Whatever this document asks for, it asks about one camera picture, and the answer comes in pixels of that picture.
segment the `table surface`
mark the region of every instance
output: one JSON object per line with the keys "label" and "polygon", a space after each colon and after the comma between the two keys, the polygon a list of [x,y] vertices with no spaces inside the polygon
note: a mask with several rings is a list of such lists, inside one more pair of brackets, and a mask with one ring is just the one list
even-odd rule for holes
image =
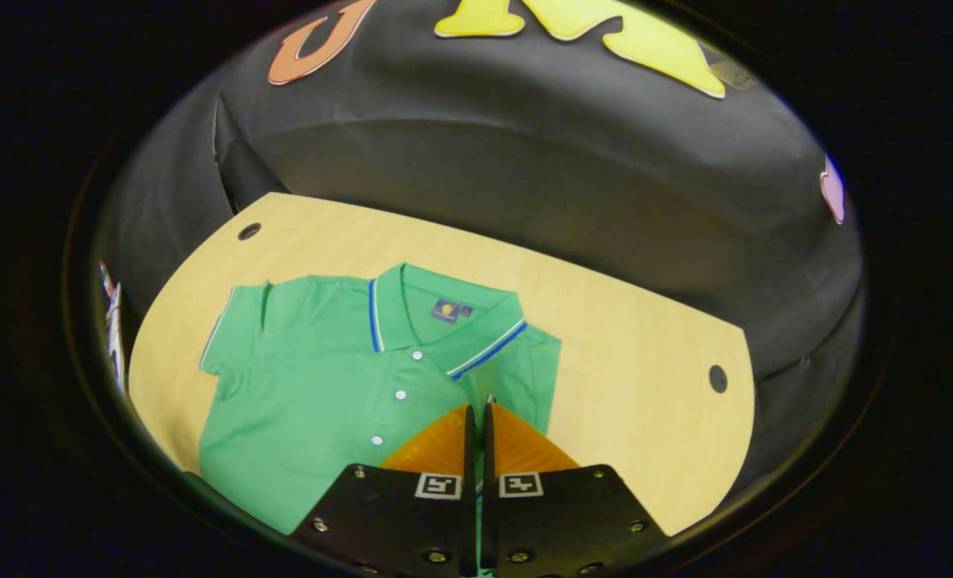
{"label": "table surface", "polygon": [[[251,223],[259,232],[238,240]],[[198,473],[217,380],[198,359],[231,286],[304,275],[371,279],[397,263],[518,292],[528,321],[563,341],[548,438],[582,466],[614,467],[667,535],[726,496],[754,424],[739,327],[520,246],[290,194],[267,194],[238,213],[158,293],[128,376],[147,431],[177,467]],[[725,392],[711,387],[714,365],[726,373]]]}

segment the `shirt label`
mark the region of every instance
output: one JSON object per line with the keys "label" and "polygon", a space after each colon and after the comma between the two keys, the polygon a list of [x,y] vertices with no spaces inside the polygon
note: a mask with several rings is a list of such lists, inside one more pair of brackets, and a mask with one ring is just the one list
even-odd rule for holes
{"label": "shirt label", "polygon": [[437,304],[433,306],[433,311],[430,311],[431,317],[436,317],[437,319],[443,319],[448,323],[454,323],[458,319],[458,311],[460,311],[462,306],[454,301],[448,301],[447,299],[437,300]]}

